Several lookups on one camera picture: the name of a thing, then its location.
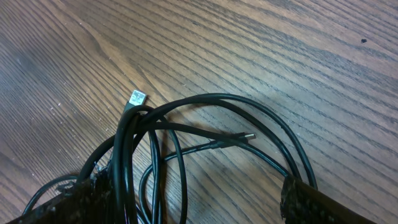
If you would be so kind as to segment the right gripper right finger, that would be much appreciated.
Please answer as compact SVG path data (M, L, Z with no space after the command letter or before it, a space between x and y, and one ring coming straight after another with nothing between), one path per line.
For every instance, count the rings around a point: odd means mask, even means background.
M374 224L292 176L284 180L280 214L286 224Z

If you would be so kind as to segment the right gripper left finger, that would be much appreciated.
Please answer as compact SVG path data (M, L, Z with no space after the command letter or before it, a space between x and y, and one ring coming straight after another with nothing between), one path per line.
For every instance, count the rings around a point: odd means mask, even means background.
M52 187L56 187L60 193L36 206L41 196ZM36 191L22 215L7 224L113 223L111 192L107 167L91 173L80 183L76 175L64 175Z

